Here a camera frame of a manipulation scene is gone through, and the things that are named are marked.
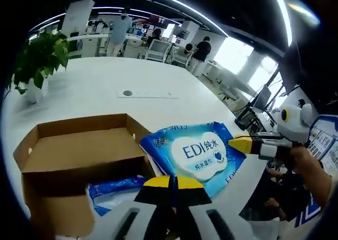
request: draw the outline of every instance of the person's hand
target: person's hand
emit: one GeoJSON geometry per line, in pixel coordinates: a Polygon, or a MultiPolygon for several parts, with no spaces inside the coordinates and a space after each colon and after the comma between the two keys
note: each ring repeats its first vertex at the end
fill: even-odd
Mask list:
{"type": "Polygon", "coordinates": [[[267,202],[264,203],[266,207],[279,207],[279,203],[276,202],[274,198],[269,198],[267,202]]]}
{"type": "Polygon", "coordinates": [[[282,173],[276,171],[275,169],[267,169],[268,173],[272,176],[272,177],[275,177],[275,178],[281,178],[282,177],[282,173]]]}

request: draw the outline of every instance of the white table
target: white table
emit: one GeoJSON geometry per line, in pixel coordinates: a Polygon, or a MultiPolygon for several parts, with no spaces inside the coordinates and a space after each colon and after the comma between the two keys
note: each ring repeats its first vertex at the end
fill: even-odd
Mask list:
{"type": "MultiPolygon", "coordinates": [[[[13,151],[38,123],[101,114],[127,113],[151,132],[181,124],[223,122],[232,135],[243,133],[230,110],[187,70],[153,61],[119,57],[70,60],[67,71],[49,78],[49,93],[38,104],[27,105],[16,90],[6,98],[2,139],[7,172],[23,204],[21,173],[13,151]],[[117,90],[169,91],[179,99],[118,98],[117,90]]],[[[253,193],[265,161],[248,155],[227,187],[215,200],[239,213],[253,193]]]]}

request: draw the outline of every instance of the green plant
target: green plant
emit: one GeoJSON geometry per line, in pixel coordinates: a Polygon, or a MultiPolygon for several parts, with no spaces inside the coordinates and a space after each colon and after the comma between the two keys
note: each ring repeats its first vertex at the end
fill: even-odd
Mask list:
{"type": "Polygon", "coordinates": [[[69,42],[61,33],[56,35],[42,33],[31,42],[26,41],[17,55],[15,67],[7,79],[6,88],[11,89],[14,75],[15,89],[20,94],[26,89],[20,83],[28,84],[33,78],[36,87],[42,87],[44,78],[58,70],[59,66],[67,67],[69,42]]]}

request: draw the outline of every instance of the power strip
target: power strip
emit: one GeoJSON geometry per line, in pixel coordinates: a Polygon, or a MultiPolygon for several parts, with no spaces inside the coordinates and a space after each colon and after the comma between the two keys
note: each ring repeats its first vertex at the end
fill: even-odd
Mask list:
{"type": "Polygon", "coordinates": [[[150,99],[179,99],[171,92],[154,92],[141,90],[121,90],[116,91],[118,98],[150,98],[150,99]]]}

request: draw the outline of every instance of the wet wipes package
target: wet wipes package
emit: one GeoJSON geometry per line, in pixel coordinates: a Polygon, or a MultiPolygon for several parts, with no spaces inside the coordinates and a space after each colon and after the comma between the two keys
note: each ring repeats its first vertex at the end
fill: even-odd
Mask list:
{"type": "Polygon", "coordinates": [[[224,124],[171,126],[145,136],[140,146],[163,175],[185,175],[200,181],[213,197],[226,186],[245,159],[228,146],[232,135],[224,124]]]}
{"type": "Polygon", "coordinates": [[[86,188],[95,218],[105,215],[122,202],[132,201],[148,179],[142,176],[111,181],[86,188]]]}

